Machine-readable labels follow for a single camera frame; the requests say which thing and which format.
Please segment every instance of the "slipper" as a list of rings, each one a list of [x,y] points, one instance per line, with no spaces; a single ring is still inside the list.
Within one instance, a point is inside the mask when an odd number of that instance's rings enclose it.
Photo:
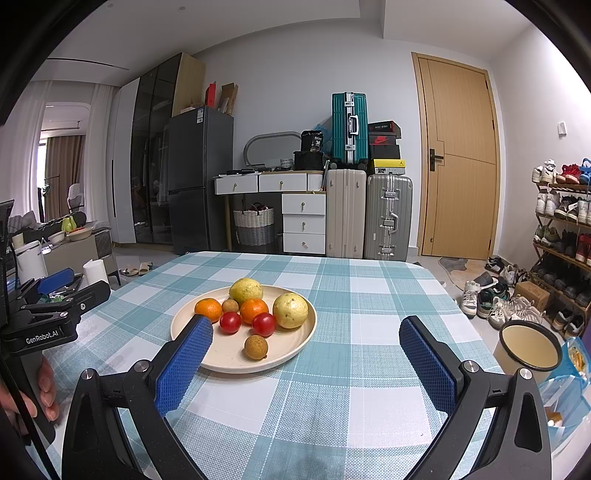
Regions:
[[[126,277],[135,277],[139,273],[139,270],[137,268],[134,268],[134,267],[128,265],[123,270],[120,269],[119,273],[121,275],[126,276]]]
[[[142,262],[139,266],[139,276],[146,275],[150,270],[154,268],[154,264],[152,262]]]

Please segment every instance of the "human hand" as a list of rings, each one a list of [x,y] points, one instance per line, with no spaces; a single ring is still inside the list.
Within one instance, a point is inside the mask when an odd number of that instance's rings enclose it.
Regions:
[[[41,366],[37,372],[37,382],[39,384],[40,400],[41,404],[43,405],[43,412],[45,413],[45,416],[48,420],[56,420],[60,414],[60,407],[56,404],[56,385],[53,381],[53,369],[51,368],[51,365],[45,356],[43,356],[41,359]],[[21,395],[25,405],[27,406],[29,414],[31,417],[35,418],[37,416],[37,408],[35,407],[35,404],[24,393],[21,392]],[[12,425],[17,427],[18,409],[14,403],[14,399],[8,392],[8,389],[3,382],[0,382],[0,406],[6,412]],[[19,425],[19,427],[22,433],[27,432],[26,429],[24,429],[24,425],[22,425],[22,423]]]

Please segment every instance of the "blue gripper pad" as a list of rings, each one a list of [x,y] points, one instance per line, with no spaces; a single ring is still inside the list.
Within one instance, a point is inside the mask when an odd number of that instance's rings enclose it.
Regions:
[[[457,389],[450,372],[413,325],[410,317],[401,322],[398,336],[402,350],[435,408],[451,415],[456,408]]]
[[[212,323],[208,318],[201,317],[182,344],[177,347],[156,381],[154,403],[160,416],[164,417],[169,411],[178,408],[212,340]]]

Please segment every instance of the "cherry tomato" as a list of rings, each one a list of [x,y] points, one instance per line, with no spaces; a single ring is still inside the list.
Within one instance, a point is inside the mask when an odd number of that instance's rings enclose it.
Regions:
[[[236,312],[226,312],[220,317],[220,328],[224,333],[236,333],[240,329],[242,320]]]
[[[275,317],[270,313],[259,313],[252,319],[252,329],[257,335],[268,337],[275,332]]]

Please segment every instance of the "bowl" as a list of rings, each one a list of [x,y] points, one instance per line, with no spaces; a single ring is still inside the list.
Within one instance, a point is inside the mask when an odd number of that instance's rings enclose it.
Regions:
[[[84,240],[85,238],[90,237],[92,233],[92,228],[82,228],[80,230],[74,230],[73,232],[68,233],[68,240],[71,242],[77,242],[78,240]]]
[[[172,339],[174,340],[177,337],[193,317],[195,304],[199,300],[211,298],[222,303],[229,298],[229,290],[230,287],[224,287],[208,291],[181,307],[170,324]],[[262,292],[262,299],[269,307],[269,312],[273,311],[273,303],[279,295],[293,293],[291,290],[272,285],[263,285]],[[267,357],[263,360],[251,360],[243,352],[244,342],[250,335],[254,334],[250,325],[243,323],[236,333],[227,335],[220,330],[219,322],[214,323],[213,341],[203,358],[201,366],[227,374],[247,374],[267,370],[287,362],[304,348],[316,330],[316,310],[306,298],[304,299],[308,303],[308,318],[306,321],[300,327],[289,330],[277,325],[275,332],[266,338],[269,351]]]
[[[66,238],[66,233],[64,231],[61,232],[57,232],[54,233],[53,235],[50,235],[49,237],[47,237],[47,240],[49,243],[57,245],[62,243]]]

